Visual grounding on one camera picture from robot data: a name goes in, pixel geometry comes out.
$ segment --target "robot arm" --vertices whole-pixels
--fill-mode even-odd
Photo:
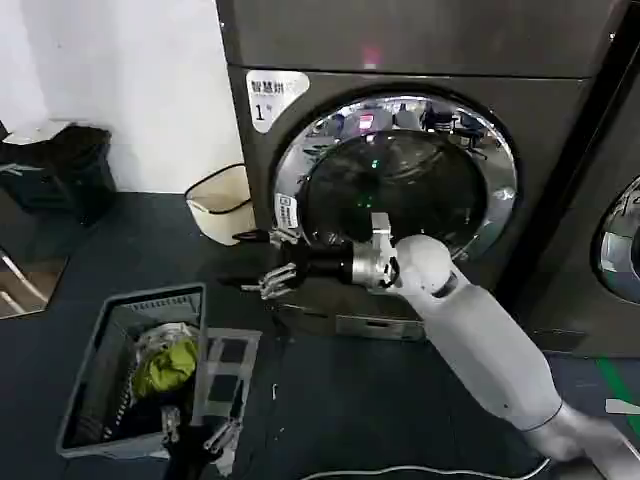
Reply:
[[[593,478],[640,478],[640,457],[624,435],[562,401],[542,352],[489,292],[464,277],[442,243],[413,236],[396,250],[400,274],[389,291],[416,310],[429,340],[485,410],[549,458],[586,457],[599,472]]]
[[[427,338],[485,410],[513,424],[548,458],[588,460],[590,474],[571,470],[558,478],[640,479],[635,448],[613,424],[562,401],[542,352],[488,291],[465,278],[444,244],[415,235],[393,247],[387,215],[373,213],[372,225],[370,242],[335,255],[307,253],[302,261],[299,253],[293,261],[288,256],[284,267],[247,289],[274,298],[316,272],[372,293],[403,297],[422,318]],[[277,237],[272,243],[282,247],[283,237]],[[294,251],[302,248],[297,238],[284,240]]]

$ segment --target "gray plastic basket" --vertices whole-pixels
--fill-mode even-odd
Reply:
[[[60,455],[124,459],[162,450],[162,432],[119,440],[110,436],[129,402],[137,337],[169,322],[206,329],[204,284],[140,291],[104,303],[58,434]]]

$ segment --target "green stripe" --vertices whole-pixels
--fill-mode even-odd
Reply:
[[[596,365],[600,368],[600,372],[604,377],[605,381],[609,385],[609,388],[616,396],[618,400],[624,400],[625,402],[629,402],[635,405],[635,400],[631,395],[631,392],[622,381],[622,377],[618,373],[618,369],[615,367],[613,362],[606,358],[598,358],[596,359]],[[640,416],[638,415],[627,415],[627,422],[635,432],[635,434],[640,438]]]

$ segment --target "laundry basket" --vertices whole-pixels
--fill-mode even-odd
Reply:
[[[234,235],[255,228],[246,169],[235,163],[209,175],[185,193],[198,227],[223,245],[238,243]]]
[[[205,327],[203,284],[135,292],[105,302],[60,428],[60,455],[124,459],[163,449],[162,431],[128,438],[113,433],[123,406],[129,403],[127,382],[136,339],[150,328],[171,322],[198,330]]]

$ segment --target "washing machine door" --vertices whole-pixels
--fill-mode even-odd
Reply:
[[[600,280],[619,297],[640,303],[640,177],[606,214],[596,241]]]
[[[395,240],[423,233],[459,259],[500,235],[517,194],[512,148],[491,120],[433,95],[378,95],[305,125],[275,170],[280,228],[310,244],[371,237],[386,212]]]

